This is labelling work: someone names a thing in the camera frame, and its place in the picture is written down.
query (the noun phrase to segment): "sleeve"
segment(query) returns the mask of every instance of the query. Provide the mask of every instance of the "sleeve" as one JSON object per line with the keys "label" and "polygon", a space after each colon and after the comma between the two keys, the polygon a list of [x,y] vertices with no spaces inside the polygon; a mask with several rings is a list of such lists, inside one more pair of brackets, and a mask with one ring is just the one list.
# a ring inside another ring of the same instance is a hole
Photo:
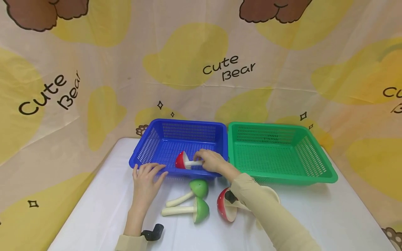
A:
{"label": "sleeve", "polygon": [[120,235],[115,251],[146,251],[148,241],[144,236]]}
{"label": "sleeve", "polygon": [[230,190],[259,220],[277,251],[321,250],[307,229],[248,174],[236,177]]}

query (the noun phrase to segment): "bear illustration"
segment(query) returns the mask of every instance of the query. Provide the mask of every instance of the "bear illustration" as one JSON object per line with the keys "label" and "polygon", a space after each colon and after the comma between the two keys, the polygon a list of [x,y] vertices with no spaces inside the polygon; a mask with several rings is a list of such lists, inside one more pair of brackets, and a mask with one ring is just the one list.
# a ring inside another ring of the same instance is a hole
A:
{"label": "bear illustration", "polygon": [[88,13],[89,0],[4,0],[7,13],[21,28],[43,32],[57,24]]}
{"label": "bear illustration", "polygon": [[246,22],[266,22],[276,18],[279,22],[292,23],[300,19],[312,0],[243,0],[240,18]]}

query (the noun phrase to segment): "left hand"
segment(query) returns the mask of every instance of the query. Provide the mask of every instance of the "left hand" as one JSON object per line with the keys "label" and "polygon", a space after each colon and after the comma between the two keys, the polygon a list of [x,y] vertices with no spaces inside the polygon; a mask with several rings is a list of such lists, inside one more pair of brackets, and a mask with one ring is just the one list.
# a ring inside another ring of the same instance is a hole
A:
{"label": "left hand", "polygon": [[158,163],[144,164],[139,168],[137,164],[135,165],[133,169],[134,197],[131,208],[134,208],[137,213],[146,214],[148,211],[168,172],[162,173],[156,182],[154,182],[154,177],[165,167],[166,165]]}

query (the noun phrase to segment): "white tablecloth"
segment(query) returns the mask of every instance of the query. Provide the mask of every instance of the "white tablecloth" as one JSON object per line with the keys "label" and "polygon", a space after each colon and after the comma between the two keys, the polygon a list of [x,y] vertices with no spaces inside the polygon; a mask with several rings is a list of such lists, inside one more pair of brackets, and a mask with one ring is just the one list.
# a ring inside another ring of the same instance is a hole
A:
{"label": "white tablecloth", "polygon": [[[128,165],[138,139],[120,139],[51,244],[49,251],[112,251],[123,232],[132,202],[132,169]],[[273,184],[283,206],[312,234],[325,251],[394,251],[391,243],[338,168],[335,184],[308,187]],[[194,225],[190,214],[162,217],[167,200],[189,191],[185,179],[167,178],[144,222],[152,230],[165,229],[162,238],[148,244],[157,251],[275,250],[252,214],[239,210],[234,223],[224,222],[216,208],[223,178],[210,184],[206,202],[210,216]]]}

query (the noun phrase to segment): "white mushroom stem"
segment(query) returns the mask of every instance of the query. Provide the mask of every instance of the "white mushroom stem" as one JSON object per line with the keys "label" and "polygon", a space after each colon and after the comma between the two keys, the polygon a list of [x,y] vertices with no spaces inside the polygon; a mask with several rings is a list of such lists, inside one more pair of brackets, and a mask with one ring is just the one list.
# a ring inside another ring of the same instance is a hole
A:
{"label": "white mushroom stem", "polygon": [[241,208],[247,211],[250,211],[250,209],[248,209],[245,205],[243,205],[240,201],[235,201],[233,204],[230,203],[228,200],[225,200],[225,206],[233,206],[233,207],[237,207],[237,208]]}
{"label": "white mushroom stem", "polygon": [[195,206],[176,206],[164,208],[162,210],[162,216],[168,216],[172,214],[189,214],[197,212],[197,207]]}
{"label": "white mushroom stem", "polygon": [[185,161],[184,165],[185,166],[193,166],[193,165],[202,165],[203,161],[202,160],[197,160],[197,161]]}
{"label": "white mushroom stem", "polygon": [[[243,205],[240,201],[235,201],[233,204],[232,203],[230,203],[228,200],[225,200],[225,206],[232,206],[232,207],[237,207],[237,208],[241,208],[241,209],[244,209],[244,210],[247,210],[247,211],[250,211],[250,209],[248,209],[248,207],[246,207],[245,205]],[[257,228],[258,229],[262,229],[263,227],[262,227],[262,225],[261,225],[261,223],[259,222],[259,220],[256,220],[256,225],[257,225]]]}
{"label": "white mushroom stem", "polygon": [[194,196],[194,193],[191,191],[191,192],[183,195],[182,197],[179,197],[175,200],[170,200],[170,201],[166,202],[166,207],[177,206],[193,196]]}

